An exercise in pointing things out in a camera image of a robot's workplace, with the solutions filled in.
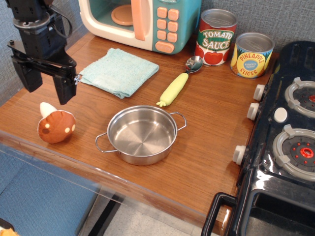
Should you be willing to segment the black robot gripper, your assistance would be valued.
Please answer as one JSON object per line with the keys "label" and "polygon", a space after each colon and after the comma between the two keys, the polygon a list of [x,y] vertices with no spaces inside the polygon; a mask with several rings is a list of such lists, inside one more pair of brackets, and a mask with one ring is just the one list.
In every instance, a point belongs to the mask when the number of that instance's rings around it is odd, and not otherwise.
{"label": "black robot gripper", "polygon": [[58,12],[14,12],[13,24],[21,40],[8,43],[13,66],[29,92],[42,84],[42,74],[53,77],[57,96],[65,105],[76,95],[76,62],[65,51],[67,38]]}

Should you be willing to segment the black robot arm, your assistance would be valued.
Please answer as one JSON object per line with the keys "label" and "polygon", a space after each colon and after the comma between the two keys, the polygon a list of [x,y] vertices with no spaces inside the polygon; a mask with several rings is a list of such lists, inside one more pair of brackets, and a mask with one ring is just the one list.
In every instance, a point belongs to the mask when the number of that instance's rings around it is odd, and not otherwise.
{"label": "black robot arm", "polygon": [[10,40],[12,62],[24,87],[33,92],[42,85],[42,74],[53,77],[60,104],[76,95],[79,76],[76,61],[65,51],[65,15],[50,0],[8,0],[20,41]]}

